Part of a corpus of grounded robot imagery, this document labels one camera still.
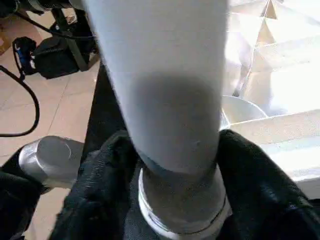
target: gray metal part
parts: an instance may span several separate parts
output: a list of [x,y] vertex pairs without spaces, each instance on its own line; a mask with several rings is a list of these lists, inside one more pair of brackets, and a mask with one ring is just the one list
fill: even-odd
[[162,228],[181,234],[196,233],[210,226],[226,202],[226,190],[218,167],[180,191],[143,169],[139,192],[148,205],[150,217]]
[[[175,193],[184,191],[192,184],[198,182],[200,178],[203,178],[203,172],[201,172],[201,174],[191,174],[170,171],[161,167],[156,161],[152,160],[139,149],[137,149],[137,152],[148,169],[151,170],[156,176],[161,178],[161,181],[163,181],[163,183],[170,185],[170,187],[174,189]],[[216,162],[214,162],[213,159],[211,167],[213,169],[215,169],[216,167]]]
[[46,136],[22,148],[19,165],[48,188],[71,188],[77,180],[83,143]]

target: black fabric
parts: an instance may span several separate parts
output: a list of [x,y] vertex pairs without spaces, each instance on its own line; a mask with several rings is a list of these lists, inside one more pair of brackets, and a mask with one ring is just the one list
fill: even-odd
[[19,168],[18,150],[0,168],[0,239],[20,237],[28,228],[44,188]]
[[318,215],[320,215],[320,199],[312,199],[310,202],[312,203],[312,205],[316,209]]
[[216,158],[240,239],[320,239],[314,207],[258,146],[224,130]]
[[36,70],[46,79],[58,78],[79,70],[67,40],[61,37],[46,38],[32,55]]
[[81,164],[49,239],[122,239],[137,159],[127,132],[111,136]]
[[130,205],[124,224],[124,240],[160,240],[141,214],[138,201],[138,179],[145,165],[140,159],[130,183]]

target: white surface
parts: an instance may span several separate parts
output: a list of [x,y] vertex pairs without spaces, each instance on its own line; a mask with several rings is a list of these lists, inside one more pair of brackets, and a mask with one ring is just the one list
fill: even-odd
[[243,98],[269,116],[320,109],[318,62],[300,63],[250,75]]
[[232,124],[311,199],[320,198],[320,110]]
[[268,0],[230,0],[230,11],[260,17]]
[[222,96],[222,109],[230,124],[267,117],[257,105],[234,96]]
[[240,49],[241,39],[237,32],[227,32],[225,43],[225,65],[224,65],[224,77],[223,77],[223,95],[234,94],[239,79],[242,77],[242,64],[240,61]]

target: tile floor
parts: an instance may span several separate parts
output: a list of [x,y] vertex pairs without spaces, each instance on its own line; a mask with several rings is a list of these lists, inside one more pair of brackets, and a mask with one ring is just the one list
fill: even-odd
[[[0,56],[0,64],[17,74],[12,51]],[[40,102],[40,122],[30,135],[0,138],[0,166],[21,146],[47,135],[84,142],[90,115],[99,63],[86,72],[46,80],[38,73],[26,82]],[[15,81],[0,72],[0,133],[27,130],[34,121],[31,97]],[[26,236],[45,240],[54,225],[68,189],[56,188],[43,195]]]

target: black equipment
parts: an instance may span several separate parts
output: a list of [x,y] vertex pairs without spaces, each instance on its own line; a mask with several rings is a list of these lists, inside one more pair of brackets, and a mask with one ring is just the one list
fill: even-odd
[[29,37],[18,37],[12,42],[13,56],[20,75],[32,75],[37,72],[31,66],[31,54],[36,49],[37,43]]
[[0,18],[15,13],[19,8],[36,14],[43,14],[50,9],[75,8],[84,10],[81,0],[1,0]]
[[36,70],[46,79],[58,78],[79,70],[64,38],[53,36],[43,40],[33,52]]

